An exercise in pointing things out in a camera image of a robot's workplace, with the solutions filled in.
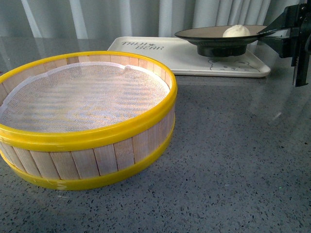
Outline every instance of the serving tray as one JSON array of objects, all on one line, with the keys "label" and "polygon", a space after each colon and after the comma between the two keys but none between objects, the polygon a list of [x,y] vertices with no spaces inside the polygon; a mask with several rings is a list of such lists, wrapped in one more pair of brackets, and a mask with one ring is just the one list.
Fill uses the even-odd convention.
[{"label": "serving tray", "polygon": [[270,68],[249,50],[240,56],[204,57],[195,45],[180,38],[124,36],[116,38],[108,50],[151,57],[175,75],[262,78],[270,73]]}]

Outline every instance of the yellow rim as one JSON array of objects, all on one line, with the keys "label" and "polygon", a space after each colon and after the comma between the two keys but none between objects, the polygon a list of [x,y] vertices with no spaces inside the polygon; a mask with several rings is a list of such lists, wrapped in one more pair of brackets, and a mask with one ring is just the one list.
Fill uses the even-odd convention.
[{"label": "yellow rim", "polygon": [[36,151],[86,150],[113,144],[139,134],[157,124],[175,104],[177,84],[172,71],[159,61],[138,54],[113,51],[77,52],[44,58],[15,68],[0,77],[0,83],[11,76],[31,67],[70,57],[90,55],[129,56],[150,61],[164,69],[172,79],[172,88],[167,97],[149,111],[130,120],[94,130],[70,133],[37,133],[17,130],[0,124],[0,142],[10,146]]},{"label": "yellow rim", "polygon": [[45,179],[42,177],[36,177],[30,175],[24,171],[19,170],[13,164],[11,164],[4,154],[0,150],[0,154],[5,162],[11,167],[11,169],[24,180],[33,183],[35,185],[50,188],[50,189],[59,189],[59,190],[85,190],[85,189],[93,189],[99,188],[103,186],[107,186],[113,183],[117,183],[119,181],[125,180],[140,171],[144,170],[148,166],[150,166],[154,161],[156,161],[161,154],[165,151],[167,146],[170,143],[170,140],[173,135],[174,124],[169,136],[165,139],[165,141],[160,145],[154,152],[152,152],[148,157],[139,161],[138,163],[130,166],[121,171],[117,171],[114,173],[110,173],[104,176],[90,178],[90,179],[82,179],[82,180],[54,180],[54,179]]}]

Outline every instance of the white bun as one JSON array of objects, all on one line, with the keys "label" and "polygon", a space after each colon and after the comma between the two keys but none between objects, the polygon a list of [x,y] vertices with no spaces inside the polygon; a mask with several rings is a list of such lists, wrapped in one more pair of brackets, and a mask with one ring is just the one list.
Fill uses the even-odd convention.
[{"label": "white bun", "polygon": [[243,25],[234,25],[231,28],[225,30],[223,37],[240,37],[240,36],[249,36],[251,33]]}]

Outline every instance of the steamer basket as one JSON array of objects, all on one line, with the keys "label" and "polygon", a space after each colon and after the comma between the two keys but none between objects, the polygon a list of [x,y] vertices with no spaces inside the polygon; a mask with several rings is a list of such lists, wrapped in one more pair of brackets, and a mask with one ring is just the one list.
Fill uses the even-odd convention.
[{"label": "steamer basket", "polygon": [[21,178],[38,186],[83,190],[137,174],[166,149],[175,123],[177,84],[162,63],[137,54],[92,51],[35,61],[0,77],[0,106],[28,77],[82,62],[112,62],[145,68],[169,87],[168,95],[143,114],[110,126],[68,133],[38,133],[0,124],[0,154]]}]

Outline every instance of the gray countertop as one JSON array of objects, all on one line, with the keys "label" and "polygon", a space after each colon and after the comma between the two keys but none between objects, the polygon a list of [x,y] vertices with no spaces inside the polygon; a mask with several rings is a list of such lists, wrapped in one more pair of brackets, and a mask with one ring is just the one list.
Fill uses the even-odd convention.
[{"label": "gray countertop", "polygon": [[[111,43],[0,37],[0,71]],[[311,86],[292,86],[290,58],[250,50],[271,68],[266,78],[176,77],[171,143],[125,181],[49,190],[1,159],[0,231],[310,232]]]}]

